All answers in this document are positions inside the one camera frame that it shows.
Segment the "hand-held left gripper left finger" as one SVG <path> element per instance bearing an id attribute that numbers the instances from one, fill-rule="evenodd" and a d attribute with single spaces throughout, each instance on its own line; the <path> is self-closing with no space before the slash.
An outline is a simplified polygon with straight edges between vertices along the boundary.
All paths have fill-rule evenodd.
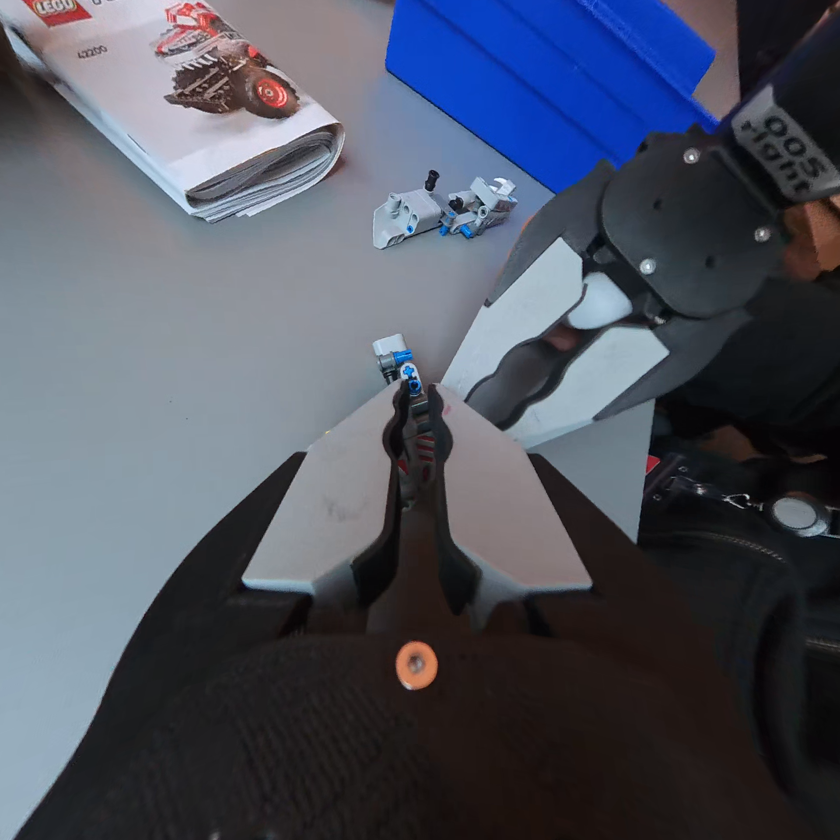
<path id="1" fill-rule="evenodd" d="M 368 634 L 399 564 L 403 387 L 388 385 L 305 455 L 242 574 L 254 598 L 309 599 L 312 634 Z"/>

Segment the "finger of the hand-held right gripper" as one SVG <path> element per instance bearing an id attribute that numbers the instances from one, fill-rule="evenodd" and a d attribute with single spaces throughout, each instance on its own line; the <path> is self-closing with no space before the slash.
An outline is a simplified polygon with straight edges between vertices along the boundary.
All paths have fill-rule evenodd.
<path id="1" fill-rule="evenodd" d="M 542 338 L 558 325 L 586 332 L 623 320 L 632 300 L 603 270 L 584 274 L 583 259 L 557 238 L 483 306 L 442 384 L 468 403 L 516 402 L 539 387 L 556 349 Z"/>
<path id="2" fill-rule="evenodd" d="M 578 353 L 544 340 L 518 346 L 469 394 L 469 406 L 524 448 L 591 424 L 669 351 L 654 332 L 611 327 Z"/>

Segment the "blue plastic bin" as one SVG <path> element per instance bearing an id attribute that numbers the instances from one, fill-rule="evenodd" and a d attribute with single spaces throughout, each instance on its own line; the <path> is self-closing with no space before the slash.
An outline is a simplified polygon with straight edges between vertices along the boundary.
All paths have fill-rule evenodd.
<path id="1" fill-rule="evenodd" d="M 713 131 L 715 55 L 656 1 L 398 1 L 385 67 L 559 193 L 651 132 Z"/>

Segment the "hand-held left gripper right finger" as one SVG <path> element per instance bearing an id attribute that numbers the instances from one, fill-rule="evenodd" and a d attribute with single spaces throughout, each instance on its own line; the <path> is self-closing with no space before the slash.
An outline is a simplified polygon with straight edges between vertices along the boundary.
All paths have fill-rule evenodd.
<path id="1" fill-rule="evenodd" d="M 593 581 L 526 451 L 442 385 L 429 388 L 438 577 L 479 631 L 503 603 Z"/>

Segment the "round badge reel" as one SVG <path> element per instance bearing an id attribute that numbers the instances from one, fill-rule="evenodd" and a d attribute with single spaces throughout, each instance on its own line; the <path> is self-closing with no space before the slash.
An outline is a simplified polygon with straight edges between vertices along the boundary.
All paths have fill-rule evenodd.
<path id="1" fill-rule="evenodd" d="M 773 526 L 804 539 L 839 539 L 839 509 L 806 494 L 770 500 L 763 509 Z"/>

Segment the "person's right hand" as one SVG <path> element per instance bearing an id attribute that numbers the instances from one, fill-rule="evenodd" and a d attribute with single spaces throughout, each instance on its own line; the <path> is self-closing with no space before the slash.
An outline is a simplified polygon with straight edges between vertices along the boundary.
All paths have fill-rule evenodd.
<path id="1" fill-rule="evenodd" d="M 792 280 L 814 281 L 839 267 L 839 195 L 791 206 L 783 215 L 790 236 L 784 271 Z"/>

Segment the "lego instruction booklet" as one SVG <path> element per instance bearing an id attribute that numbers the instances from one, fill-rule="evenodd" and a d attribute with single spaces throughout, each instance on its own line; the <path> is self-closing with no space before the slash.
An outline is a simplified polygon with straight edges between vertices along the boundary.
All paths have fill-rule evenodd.
<path id="1" fill-rule="evenodd" d="M 188 214 L 253 216 L 333 170 L 342 124 L 210 2 L 2 2 L 17 57 Z"/>

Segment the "lego assembly with red part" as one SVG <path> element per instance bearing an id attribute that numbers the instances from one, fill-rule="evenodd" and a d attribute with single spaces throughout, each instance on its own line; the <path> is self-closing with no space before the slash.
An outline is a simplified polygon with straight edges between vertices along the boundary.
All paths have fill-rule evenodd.
<path id="1" fill-rule="evenodd" d="M 385 383 L 404 382 L 407 388 L 406 423 L 396 457 L 401 503 L 406 510 L 414 507 L 436 474 L 436 438 L 429 419 L 427 389 L 400 332 L 375 340 L 372 349 Z"/>

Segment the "white grey lego sub-assembly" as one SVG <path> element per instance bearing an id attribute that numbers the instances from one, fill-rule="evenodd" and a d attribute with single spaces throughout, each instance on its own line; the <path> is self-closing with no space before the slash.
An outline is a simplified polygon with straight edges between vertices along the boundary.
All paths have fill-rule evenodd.
<path id="1" fill-rule="evenodd" d="M 507 178 L 486 182 L 478 176 L 467 191 L 450 193 L 443 204 L 439 236 L 474 239 L 503 224 L 518 205 L 516 189 Z"/>

